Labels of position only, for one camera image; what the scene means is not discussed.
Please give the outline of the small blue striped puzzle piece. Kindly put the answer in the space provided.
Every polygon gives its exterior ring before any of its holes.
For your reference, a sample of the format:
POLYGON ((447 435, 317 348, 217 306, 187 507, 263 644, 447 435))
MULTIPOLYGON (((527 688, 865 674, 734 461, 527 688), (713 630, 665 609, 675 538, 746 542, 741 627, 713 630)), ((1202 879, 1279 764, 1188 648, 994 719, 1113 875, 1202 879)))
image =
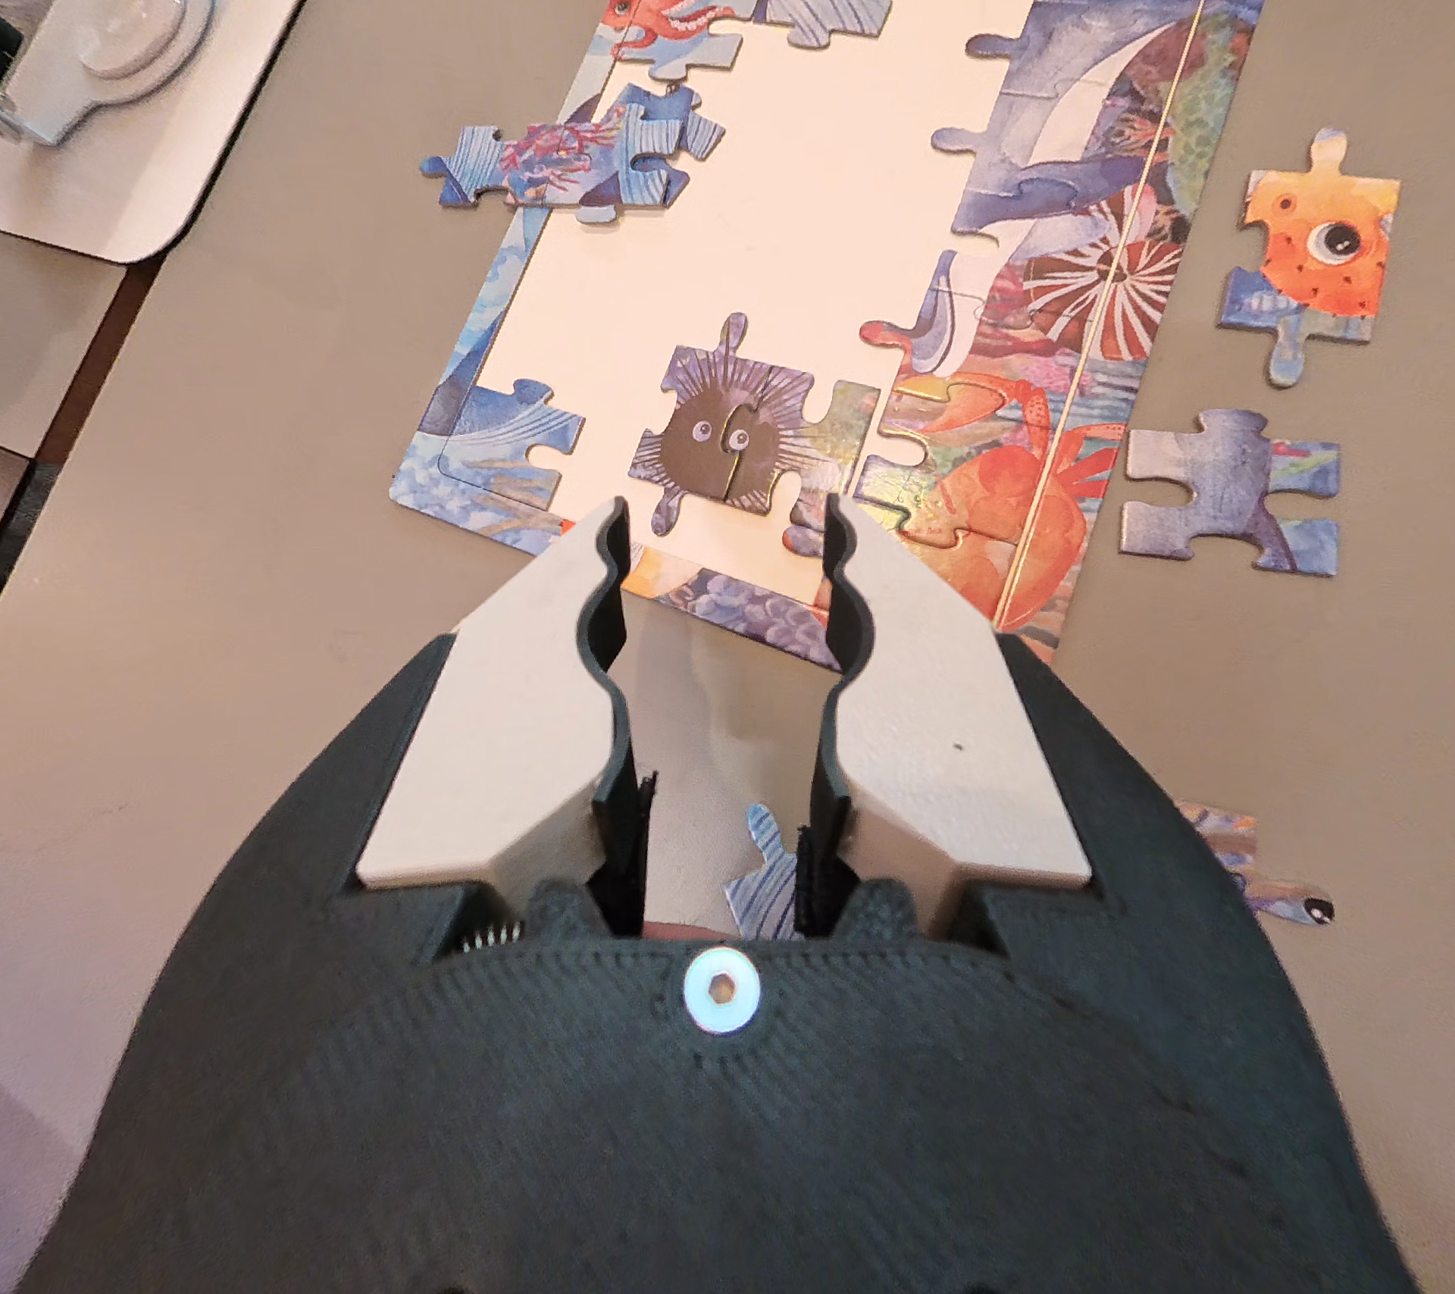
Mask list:
POLYGON ((724 887, 725 902, 744 941, 801 938, 794 925, 799 864, 794 852, 783 847, 774 813, 755 804, 746 815, 749 834, 763 855, 763 864, 724 887))

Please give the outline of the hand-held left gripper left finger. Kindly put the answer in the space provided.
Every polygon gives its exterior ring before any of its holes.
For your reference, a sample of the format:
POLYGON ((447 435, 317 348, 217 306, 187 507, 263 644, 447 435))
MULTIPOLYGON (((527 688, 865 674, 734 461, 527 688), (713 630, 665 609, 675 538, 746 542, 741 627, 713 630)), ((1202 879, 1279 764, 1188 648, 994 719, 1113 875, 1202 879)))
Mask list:
POLYGON ((609 680, 629 570, 615 497, 463 618, 355 864, 365 885, 478 880, 525 909, 567 879, 615 934, 643 933, 656 780, 636 777, 609 680))

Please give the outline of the lavender white whale puzzle piece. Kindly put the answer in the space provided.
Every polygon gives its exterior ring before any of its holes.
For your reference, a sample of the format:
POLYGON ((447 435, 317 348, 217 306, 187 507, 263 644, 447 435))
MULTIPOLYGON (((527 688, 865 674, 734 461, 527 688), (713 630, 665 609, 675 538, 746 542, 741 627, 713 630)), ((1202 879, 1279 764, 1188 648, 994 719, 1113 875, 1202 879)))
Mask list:
POLYGON ((1080 82, 1062 97, 1002 89, 985 130, 936 128, 931 145, 945 154, 974 154, 975 191, 1013 194, 1019 174, 1046 160, 1082 160, 1100 121, 1110 82, 1080 82))

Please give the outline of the blue red coral puzzle piece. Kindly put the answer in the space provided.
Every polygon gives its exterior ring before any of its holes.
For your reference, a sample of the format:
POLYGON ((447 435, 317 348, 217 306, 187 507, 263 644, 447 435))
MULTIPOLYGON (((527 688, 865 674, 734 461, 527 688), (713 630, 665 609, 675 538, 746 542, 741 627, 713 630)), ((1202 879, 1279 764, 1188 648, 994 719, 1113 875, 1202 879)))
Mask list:
POLYGON ((531 126, 502 148, 499 188, 512 205, 581 203, 617 173, 621 121, 531 126))

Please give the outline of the orange print puzzle piece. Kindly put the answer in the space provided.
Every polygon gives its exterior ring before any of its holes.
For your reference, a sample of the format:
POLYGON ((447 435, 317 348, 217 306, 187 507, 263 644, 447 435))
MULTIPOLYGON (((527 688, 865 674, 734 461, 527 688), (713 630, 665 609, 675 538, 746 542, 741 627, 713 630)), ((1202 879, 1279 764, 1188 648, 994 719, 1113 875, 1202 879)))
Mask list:
POLYGON ((1270 332, 1268 383, 1301 381, 1305 343, 1367 343, 1380 311, 1398 179, 1348 177, 1348 135, 1326 126, 1309 148, 1309 170, 1255 170, 1245 222, 1265 225, 1260 270, 1229 275, 1220 327, 1270 332))

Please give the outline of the black sea urchin puzzle piece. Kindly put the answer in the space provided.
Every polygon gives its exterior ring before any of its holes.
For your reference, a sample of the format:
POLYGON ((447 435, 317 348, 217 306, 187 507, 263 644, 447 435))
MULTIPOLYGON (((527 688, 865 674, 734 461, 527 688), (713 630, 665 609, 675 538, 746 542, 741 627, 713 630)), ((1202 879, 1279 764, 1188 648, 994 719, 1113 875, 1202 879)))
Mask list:
POLYGON ((767 516, 778 480, 789 474, 786 437, 804 424, 813 376, 742 360, 746 314, 725 318, 713 351, 678 348, 663 388, 678 397, 665 431, 644 433, 629 475, 660 484, 663 497, 651 529, 668 536, 685 497, 702 497, 753 516, 767 516))

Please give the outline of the white rounded board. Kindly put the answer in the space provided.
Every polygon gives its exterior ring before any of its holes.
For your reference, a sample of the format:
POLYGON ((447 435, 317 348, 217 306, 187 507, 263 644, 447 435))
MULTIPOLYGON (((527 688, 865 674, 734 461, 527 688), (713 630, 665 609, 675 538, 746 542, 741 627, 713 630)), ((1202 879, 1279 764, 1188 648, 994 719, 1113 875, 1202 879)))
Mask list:
MULTIPOLYGON (((199 46, 144 97, 90 112, 58 145, 2 135, 2 231, 110 263, 172 243, 302 0, 213 0, 199 46)), ((2 87, 55 0, 2 0, 2 87)))

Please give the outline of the coral striped edge puzzle piece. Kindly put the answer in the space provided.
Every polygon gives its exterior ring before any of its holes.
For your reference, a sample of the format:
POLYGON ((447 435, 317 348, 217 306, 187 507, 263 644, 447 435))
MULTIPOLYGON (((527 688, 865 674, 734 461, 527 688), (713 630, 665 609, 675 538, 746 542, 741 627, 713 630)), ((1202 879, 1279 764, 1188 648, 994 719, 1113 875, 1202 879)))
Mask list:
POLYGON ((624 209, 672 205, 691 181, 672 159, 686 152, 707 160, 725 135, 698 107, 701 96, 691 87, 660 96, 630 84, 600 121, 572 119, 592 159, 576 194, 576 218, 611 225, 624 209))

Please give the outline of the blue wave puzzle piece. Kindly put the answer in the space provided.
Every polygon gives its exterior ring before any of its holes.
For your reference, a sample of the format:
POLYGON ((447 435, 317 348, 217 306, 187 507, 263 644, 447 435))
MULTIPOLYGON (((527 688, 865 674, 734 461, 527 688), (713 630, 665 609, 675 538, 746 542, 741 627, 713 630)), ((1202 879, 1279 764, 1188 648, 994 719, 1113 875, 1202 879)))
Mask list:
POLYGON ((509 394, 472 385, 450 431, 438 468, 532 509, 549 509, 560 472, 529 463, 534 446, 569 452, 584 428, 578 414, 552 405, 552 386, 517 378, 509 394))

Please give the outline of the purple white sail puzzle piece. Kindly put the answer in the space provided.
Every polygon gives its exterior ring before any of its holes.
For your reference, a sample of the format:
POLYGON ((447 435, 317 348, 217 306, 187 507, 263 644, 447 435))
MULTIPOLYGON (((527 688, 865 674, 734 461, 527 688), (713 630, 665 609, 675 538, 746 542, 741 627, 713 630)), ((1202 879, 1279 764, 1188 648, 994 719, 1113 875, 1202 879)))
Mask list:
POLYGON ((1006 59, 1002 91, 1058 99, 1095 64, 1190 16, 1197 0, 1037 0, 1019 37, 978 34, 971 59, 1006 59))

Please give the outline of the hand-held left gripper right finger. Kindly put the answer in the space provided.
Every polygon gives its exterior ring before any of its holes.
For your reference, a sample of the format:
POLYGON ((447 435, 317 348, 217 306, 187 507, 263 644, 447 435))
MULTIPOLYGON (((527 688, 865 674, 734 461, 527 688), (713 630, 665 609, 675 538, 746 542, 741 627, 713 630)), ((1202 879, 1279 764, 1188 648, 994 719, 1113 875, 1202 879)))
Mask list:
POLYGON ((846 497, 829 497, 827 694, 799 845, 796 928, 898 879, 924 933, 968 880, 1082 887, 1091 867, 990 621, 846 497))

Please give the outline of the sea print puzzle board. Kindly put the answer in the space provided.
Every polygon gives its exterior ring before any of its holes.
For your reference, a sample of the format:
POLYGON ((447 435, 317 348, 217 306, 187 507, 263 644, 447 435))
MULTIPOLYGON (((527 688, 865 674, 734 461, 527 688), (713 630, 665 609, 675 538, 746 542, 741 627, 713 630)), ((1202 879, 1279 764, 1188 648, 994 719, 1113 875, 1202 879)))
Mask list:
POLYGON ((1019 37, 1035 2, 892 0, 877 37, 834 34, 827 48, 722 18, 716 34, 741 36, 734 64, 683 82, 592 53, 597 25, 542 125, 600 121, 635 84, 691 87, 725 135, 707 160, 672 159, 691 181, 668 208, 611 225, 583 225, 574 205, 513 208, 391 499, 534 555, 620 493, 629 591, 827 664, 822 558, 783 546, 796 474, 778 480, 767 516, 685 497, 668 536, 651 529, 663 489, 629 475, 643 435, 678 408, 663 388, 673 351, 713 351, 741 311, 742 360, 813 376, 809 424, 838 381, 881 390, 844 495, 1052 658, 1265 0, 1197 0, 1082 76, 1113 84, 1082 159, 1146 155, 1133 188, 956 235, 975 159, 938 152, 931 135, 988 128, 1011 64, 966 57, 966 41, 1019 37), (898 378, 900 351, 859 330, 912 327, 947 250, 954 283, 985 296, 974 348, 938 376, 898 378), (509 394, 517 378, 584 420, 574 450, 527 457, 560 472, 549 509, 438 468, 469 388, 509 394))

